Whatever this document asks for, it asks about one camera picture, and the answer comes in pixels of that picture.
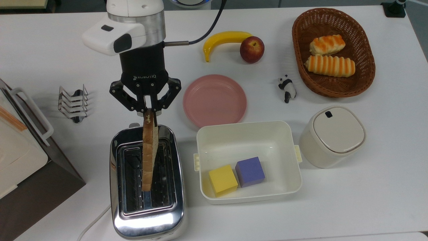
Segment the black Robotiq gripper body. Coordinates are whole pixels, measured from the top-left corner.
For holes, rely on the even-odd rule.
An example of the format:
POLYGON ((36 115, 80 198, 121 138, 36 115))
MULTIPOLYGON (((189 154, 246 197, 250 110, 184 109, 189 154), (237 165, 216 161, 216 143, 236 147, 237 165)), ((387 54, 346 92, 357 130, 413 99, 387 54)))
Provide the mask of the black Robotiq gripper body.
POLYGON ((165 42, 145 46, 119 54, 122 75, 120 82, 123 87, 136 95, 136 84, 143 88, 144 94, 149 94, 151 83, 156 93, 163 89, 168 74, 165 68, 165 42))

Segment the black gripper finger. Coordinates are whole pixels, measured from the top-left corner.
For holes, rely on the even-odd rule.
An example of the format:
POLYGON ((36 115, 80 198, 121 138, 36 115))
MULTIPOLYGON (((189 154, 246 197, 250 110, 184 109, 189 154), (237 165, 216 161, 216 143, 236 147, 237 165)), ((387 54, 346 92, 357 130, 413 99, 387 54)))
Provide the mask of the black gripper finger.
POLYGON ((145 96, 142 94, 142 89, 139 84, 136 84, 136 96, 134 99, 124 89, 124 84, 121 81, 114 81, 110 85, 110 94, 116 98, 127 110, 136 111, 138 116, 144 116, 147 111, 145 96))
POLYGON ((157 115, 161 114, 162 109, 167 109, 170 104, 174 101, 180 90, 182 89, 181 81, 178 78, 169 78, 167 81, 168 84, 168 91, 166 94, 160 98, 160 100, 157 99, 157 94, 154 97, 154 102, 152 101, 152 111, 154 112, 154 126, 157 127, 157 115))

